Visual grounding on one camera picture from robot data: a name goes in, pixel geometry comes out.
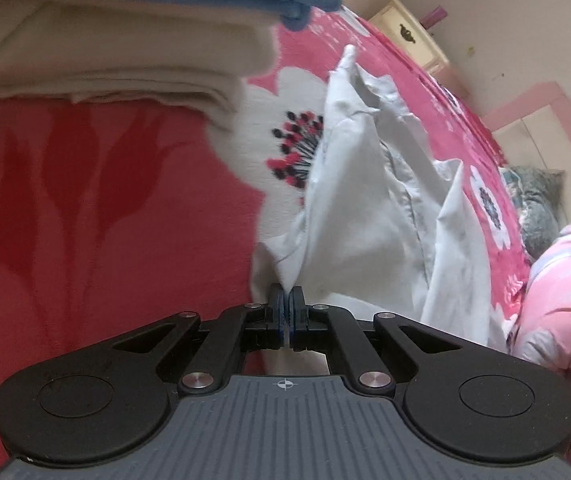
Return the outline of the green patterned pillow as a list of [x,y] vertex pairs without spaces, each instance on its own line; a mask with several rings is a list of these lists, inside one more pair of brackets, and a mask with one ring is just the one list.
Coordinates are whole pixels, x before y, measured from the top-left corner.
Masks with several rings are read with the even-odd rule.
[[500,172],[517,210],[525,252],[534,262],[560,233],[559,211],[565,172],[531,166],[506,166]]

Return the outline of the pink white headboard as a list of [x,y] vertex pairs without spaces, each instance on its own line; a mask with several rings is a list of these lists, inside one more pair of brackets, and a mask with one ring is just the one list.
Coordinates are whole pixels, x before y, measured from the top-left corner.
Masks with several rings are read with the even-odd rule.
[[571,223],[571,99],[555,82],[535,84],[483,118],[512,166],[562,170],[562,221]]

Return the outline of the folded cream garments stack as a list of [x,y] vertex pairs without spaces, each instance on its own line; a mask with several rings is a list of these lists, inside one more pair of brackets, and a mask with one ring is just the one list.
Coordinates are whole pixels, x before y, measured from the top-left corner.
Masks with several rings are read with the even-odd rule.
[[0,0],[0,99],[150,99],[229,128],[272,69],[276,13],[128,0]]

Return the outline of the white button shirt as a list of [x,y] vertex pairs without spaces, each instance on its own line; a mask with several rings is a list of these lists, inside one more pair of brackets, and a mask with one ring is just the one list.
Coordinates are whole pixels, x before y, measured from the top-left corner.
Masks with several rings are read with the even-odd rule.
[[387,311],[496,350],[503,316],[459,159],[437,160],[389,77],[344,50],[302,211],[253,255],[252,289],[301,286],[310,304],[370,321]]

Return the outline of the cream wooden nightstand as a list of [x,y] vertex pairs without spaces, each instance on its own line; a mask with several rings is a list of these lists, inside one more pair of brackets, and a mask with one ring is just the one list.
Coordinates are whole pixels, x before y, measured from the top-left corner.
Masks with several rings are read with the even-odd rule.
[[399,0],[389,0],[381,11],[370,18],[369,23],[427,73],[435,75],[449,66],[443,50]]

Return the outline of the pink floral bed blanket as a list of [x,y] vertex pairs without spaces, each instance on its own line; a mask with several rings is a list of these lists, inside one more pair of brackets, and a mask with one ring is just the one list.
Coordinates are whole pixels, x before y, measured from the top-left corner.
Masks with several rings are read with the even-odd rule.
[[177,311],[215,318],[249,300],[256,242],[302,209],[329,73],[348,44],[370,74],[394,79],[433,154],[464,162],[491,311],[515,318],[527,266],[483,122],[354,13],[315,12],[277,37],[276,68],[247,84],[232,131],[148,101],[0,101],[0,383]]

